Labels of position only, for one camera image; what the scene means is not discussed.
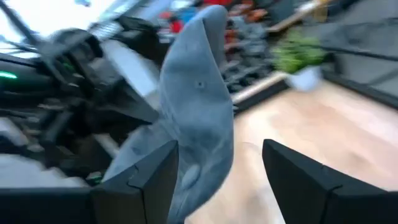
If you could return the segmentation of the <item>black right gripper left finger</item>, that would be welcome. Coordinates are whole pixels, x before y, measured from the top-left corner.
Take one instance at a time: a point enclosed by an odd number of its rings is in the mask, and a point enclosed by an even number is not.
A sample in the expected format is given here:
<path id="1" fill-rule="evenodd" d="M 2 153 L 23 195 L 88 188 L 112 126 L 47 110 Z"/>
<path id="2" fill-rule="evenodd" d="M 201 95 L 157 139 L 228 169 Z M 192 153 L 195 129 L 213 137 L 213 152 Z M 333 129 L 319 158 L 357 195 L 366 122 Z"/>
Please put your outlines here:
<path id="1" fill-rule="evenodd" d="M 1 189 L 1 223 L 164 224 L 178 172 L 169 141 L 94 187 Z"/>

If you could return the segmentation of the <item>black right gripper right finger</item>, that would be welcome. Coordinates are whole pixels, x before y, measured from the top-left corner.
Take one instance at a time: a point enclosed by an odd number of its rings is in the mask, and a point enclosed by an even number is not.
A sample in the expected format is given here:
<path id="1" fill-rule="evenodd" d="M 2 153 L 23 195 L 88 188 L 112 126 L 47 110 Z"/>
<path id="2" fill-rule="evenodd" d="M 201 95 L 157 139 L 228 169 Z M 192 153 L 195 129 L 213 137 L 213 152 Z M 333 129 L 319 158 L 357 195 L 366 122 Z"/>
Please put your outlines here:
<path id="1" fill-rule="evenodd" d="M 397 192 L 386 191 L 266 139 L 262 160 L 286 223 L 397 224 Z"/>

